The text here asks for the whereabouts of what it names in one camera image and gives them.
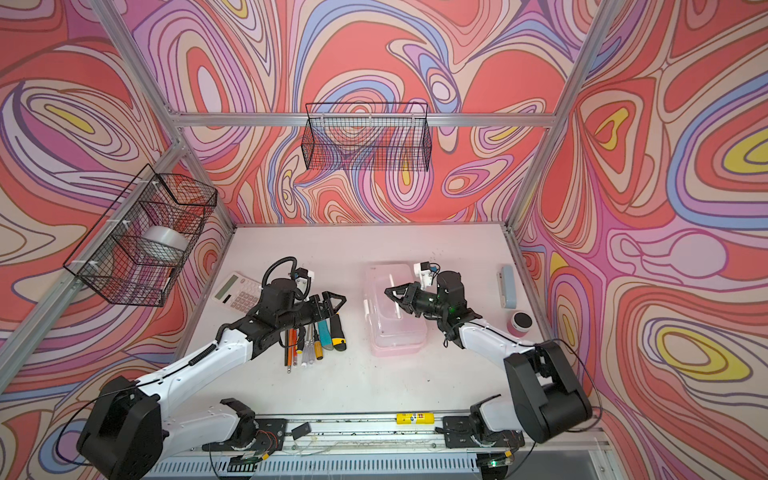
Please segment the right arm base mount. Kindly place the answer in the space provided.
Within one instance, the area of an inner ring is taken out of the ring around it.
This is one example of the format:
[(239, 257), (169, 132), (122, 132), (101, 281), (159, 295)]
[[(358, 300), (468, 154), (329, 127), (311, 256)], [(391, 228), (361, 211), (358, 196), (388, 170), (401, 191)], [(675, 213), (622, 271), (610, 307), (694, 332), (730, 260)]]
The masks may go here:
[(475, 415), (445, 416), (435, 432), (443, 436), (449, 449), (504, 448), (517, 451), (525, 445), (521, 432), (512, 430), (491, 431)]

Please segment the pink plastic tool box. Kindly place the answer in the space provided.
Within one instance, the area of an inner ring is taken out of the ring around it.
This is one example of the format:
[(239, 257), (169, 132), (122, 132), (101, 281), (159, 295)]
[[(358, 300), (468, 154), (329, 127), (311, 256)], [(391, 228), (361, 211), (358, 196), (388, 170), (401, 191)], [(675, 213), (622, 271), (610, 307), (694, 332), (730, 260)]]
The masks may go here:
[(370, 346), (377, 357), (418, 352), (426, 343), (428, 328), (385, 294), (386, 288), (411, 284), (413, 269), (407, 264), (374, 264), (364, 273), (364, 312), (369, 326)]

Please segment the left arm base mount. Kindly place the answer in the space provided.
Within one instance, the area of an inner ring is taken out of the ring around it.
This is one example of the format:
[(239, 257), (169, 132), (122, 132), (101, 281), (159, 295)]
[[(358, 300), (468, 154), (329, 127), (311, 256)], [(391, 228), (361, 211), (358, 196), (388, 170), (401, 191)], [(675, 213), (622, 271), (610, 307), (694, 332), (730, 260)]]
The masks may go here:
[(234, 439), (205, 444), (205, 452), (235, 452), (236, 454), (273, 454), (281, 451), (288, 421), (285, 418), (257, 418), (252, 426), (238, 427)]

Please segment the orange sleeve hex key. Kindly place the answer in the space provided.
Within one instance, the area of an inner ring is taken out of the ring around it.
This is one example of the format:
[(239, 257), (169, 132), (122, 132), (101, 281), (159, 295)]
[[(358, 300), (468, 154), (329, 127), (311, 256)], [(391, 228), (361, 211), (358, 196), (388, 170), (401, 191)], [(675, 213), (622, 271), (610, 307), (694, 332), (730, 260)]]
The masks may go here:
[(287, 360), (287, 373), (291, 374), (293, 370), (293, 366), (295, 364), (296, 360), (296, 340), (297, 340), (297, 331), (295, 329), (291, 329), (289, 331), (288, 335), (288, 360)]

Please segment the red sleeve hex key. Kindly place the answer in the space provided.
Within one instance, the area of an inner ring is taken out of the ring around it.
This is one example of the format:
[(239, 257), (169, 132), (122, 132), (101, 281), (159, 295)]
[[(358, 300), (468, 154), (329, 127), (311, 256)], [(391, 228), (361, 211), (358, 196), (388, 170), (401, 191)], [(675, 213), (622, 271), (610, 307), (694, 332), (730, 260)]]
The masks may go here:
[(298, 355), (296, 355), (296, 340), (297, 340), (297, 329), (293, 329), (291, 331), (291, 361), (292, 361), (292, 367), (297, 366), (298, 364)]

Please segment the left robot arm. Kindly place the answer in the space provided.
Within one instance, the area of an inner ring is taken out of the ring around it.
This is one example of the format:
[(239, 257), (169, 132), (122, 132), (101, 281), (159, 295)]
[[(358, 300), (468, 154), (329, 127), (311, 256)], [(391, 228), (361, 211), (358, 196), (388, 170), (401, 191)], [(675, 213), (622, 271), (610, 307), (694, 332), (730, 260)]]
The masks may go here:
[(207, 345), (136, 380), (109, 381), (95, 399), (77, 452), (108, 479), (140, 479), (156, 463), (195, 447), (249, 448), (259, 431), (256, 414), (235, 398), (199, 413), (174, 412), (220, 376), (282, 343), (284, 332), (331, 320), (346, 302), (334, 292), (305, 299), (300, 292), (293, 279), (273, 280), (254, 307), (221, 325)]

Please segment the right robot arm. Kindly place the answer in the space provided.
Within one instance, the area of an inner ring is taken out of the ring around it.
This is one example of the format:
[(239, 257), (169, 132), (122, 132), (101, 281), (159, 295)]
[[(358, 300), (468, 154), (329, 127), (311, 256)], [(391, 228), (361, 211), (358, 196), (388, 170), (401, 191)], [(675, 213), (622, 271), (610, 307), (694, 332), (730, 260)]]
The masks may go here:
[(476, 405), (480, 428), (522, 431), (542, 444), (593, 418), (593, 405), (557, 342), (524, 344), (490, 325), (468, 306), (456, 271), (438, 273), (436, 282), (434, 293), (419, 282), (388, 286), (383, 293), (403, 312), (435, 322), (445, 342), (504, 370), (510, 396)]

